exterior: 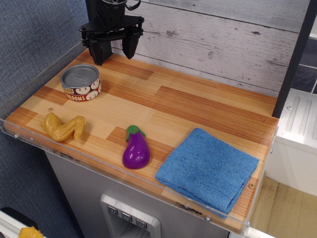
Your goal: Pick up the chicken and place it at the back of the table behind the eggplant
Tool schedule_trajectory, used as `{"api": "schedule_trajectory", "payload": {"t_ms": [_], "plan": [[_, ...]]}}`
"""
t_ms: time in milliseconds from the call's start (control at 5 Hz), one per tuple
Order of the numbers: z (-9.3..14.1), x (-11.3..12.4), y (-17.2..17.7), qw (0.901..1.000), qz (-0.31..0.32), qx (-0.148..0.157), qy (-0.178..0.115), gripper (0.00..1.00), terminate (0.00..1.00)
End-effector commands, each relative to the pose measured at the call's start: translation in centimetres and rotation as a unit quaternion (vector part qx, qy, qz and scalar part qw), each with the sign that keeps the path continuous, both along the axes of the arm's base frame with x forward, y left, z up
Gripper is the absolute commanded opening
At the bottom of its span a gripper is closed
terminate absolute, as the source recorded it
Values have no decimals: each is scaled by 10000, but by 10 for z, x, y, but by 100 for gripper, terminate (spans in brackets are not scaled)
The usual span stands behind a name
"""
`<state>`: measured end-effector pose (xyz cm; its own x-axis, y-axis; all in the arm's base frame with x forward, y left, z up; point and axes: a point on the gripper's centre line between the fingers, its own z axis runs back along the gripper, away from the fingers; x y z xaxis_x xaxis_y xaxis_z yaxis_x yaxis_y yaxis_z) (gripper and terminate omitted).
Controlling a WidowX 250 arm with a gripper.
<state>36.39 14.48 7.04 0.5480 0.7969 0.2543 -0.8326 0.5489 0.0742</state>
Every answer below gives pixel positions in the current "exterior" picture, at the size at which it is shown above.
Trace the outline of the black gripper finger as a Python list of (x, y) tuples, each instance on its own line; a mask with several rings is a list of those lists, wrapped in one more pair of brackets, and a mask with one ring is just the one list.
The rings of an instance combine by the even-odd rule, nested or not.
[(128, 59), (133, 58), (139, 42), (139, 32), (124, 32), (122, 50)]
[(109, 41), (92, 41), (89, 46), (89, 52), (96, 65), (102, 65), (112, 55), (111, 43)]

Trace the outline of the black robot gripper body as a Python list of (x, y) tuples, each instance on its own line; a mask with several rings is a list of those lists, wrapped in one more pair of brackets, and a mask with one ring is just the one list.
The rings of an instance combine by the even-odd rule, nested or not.
[(125, 11), (136, 10), (140, 4), (140, 0), (132, 6), (125, 0), (92, 0), (87, 8), (89, 22), (79, 27), (83, 46), (89, 47), (94, 41), (139, 39), (143, 35), (144, 18), (126, 15)]

